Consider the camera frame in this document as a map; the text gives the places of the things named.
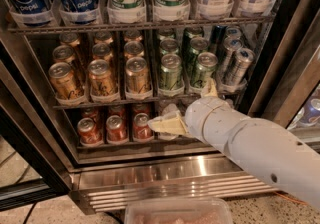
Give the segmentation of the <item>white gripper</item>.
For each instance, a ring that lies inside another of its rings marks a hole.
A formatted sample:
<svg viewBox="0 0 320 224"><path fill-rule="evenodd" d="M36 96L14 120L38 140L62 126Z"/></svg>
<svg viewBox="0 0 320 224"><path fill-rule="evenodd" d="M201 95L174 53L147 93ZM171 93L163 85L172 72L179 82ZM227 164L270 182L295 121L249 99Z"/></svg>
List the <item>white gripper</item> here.
<svg viewBox="0 0 320 224"><path fill-rule="evenodd" d="M188 106L185 122L179 111L171 111L148 121L148 126L158 133L187 135L197 138L205 144L210 144L217 150L222 150L231 130L241 121L249 119L230 107L217 97L216 82L210 78L201 90L201 97Z"/></svg>

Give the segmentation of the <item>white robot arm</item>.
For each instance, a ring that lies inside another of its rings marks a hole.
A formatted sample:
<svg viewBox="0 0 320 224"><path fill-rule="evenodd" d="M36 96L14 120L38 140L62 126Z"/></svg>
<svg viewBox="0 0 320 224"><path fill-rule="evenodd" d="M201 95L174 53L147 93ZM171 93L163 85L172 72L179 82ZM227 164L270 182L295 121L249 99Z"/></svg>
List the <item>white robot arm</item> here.
<svg viewBox="0 0 320 224"><path fill-rule="evenodd" d="M320 209L320 155L280 125L251 118L215 95L148 121L158 133L189 135L248 174Z"/></svg>

